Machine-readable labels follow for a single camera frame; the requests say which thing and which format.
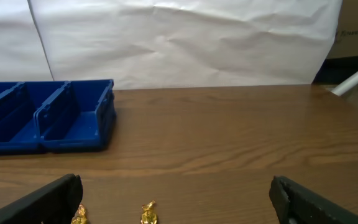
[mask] gold candy wrapper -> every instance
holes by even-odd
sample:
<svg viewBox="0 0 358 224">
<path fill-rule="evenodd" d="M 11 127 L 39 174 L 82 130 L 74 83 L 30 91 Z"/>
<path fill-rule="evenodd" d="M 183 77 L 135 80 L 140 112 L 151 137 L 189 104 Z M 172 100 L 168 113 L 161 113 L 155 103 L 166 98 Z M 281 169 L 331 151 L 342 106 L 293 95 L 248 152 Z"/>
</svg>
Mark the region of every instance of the gold candy wrapper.
<svg viewBox="0 0 358 224">
<path fill-rule="evenodd" d="M 80 205 L 77 210 L 78 216 L 71 221 L 71 224 L 87 224 L 88 219 L 86 218 L 86 210 L 84 205 Z"/>
<path fill-rule="evenodd" d="M 142 218 L 140 219 L 141 224 L 157 224 L 157 215 L 153 210 L 153 206 L 155 201 L 148 203 L 147 205 L 143 205 L 143 214 Z"/>
</svg>

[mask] wood grain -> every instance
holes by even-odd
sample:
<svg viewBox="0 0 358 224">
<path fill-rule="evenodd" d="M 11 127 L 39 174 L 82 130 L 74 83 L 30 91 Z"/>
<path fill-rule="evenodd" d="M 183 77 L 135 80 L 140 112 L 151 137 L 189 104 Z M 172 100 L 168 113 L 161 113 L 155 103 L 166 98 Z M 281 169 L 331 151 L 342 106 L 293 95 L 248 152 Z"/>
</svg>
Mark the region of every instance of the wood grain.
<svg viewBox="0 0 358 224">
<path fill-rule="evenodd" d="M 358 213 L 358 108 L 317 86 L 118 90 L 103 152 L 0 157 L 0 207 L 80 174 L 92 224 L 278 223 L 287 175 Z"/>
</svg>

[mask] blue plastic bin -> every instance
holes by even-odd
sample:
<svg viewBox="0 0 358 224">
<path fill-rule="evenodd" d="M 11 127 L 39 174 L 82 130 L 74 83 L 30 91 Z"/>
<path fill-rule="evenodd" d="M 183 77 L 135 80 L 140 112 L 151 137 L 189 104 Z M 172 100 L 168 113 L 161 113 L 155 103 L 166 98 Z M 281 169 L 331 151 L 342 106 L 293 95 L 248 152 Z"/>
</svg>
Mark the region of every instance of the blue plastic bin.
<svg viewBox="0 0 358 224">
<path fill-rule="evenodd" d="M 48 151 L 103 147 L 115 120 L 112 80 L 72 81 L 38 110 L 40 143 Z"/>
<path fill-rule="evenodd" d="M 0 83 L 0 154 L 36 152 L 39 148 L 35 112 L 67 82 Z"/>
</svg>

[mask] cardboard box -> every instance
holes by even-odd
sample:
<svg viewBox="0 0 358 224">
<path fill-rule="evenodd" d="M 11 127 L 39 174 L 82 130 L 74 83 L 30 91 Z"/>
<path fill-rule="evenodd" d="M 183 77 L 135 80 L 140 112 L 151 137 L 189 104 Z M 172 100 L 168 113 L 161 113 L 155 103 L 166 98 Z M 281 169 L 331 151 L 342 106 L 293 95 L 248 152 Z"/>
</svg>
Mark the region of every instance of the cardboard box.
<svg viewBox="0 0 358 224">
<path fill-rule="evenodd" d="M 336 38 L 327 58 L 358 56 L 358 0 L 343 0 Z"/>
</svg>

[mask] white pole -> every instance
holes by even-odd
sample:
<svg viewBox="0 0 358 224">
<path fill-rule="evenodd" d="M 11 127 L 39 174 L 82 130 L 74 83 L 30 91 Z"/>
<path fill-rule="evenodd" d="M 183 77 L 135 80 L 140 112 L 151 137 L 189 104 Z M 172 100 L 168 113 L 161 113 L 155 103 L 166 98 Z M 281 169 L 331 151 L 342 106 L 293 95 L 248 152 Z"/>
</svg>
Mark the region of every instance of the white pole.
<svg viewBox="0 0 358 224">
<path fill-rule="evenodd" d="M 347 90 L 350 90 L 351 88 L 353 88 L 357 84 L 358 84 L 358 72 L 356 72 L 351 77 L 349 77 L 347 80 L 343 81 L 336 88 L 334 88 L 332 90 L 332 93 L 334 93 L 337 96 L 341 96 Z"/>
</svg>

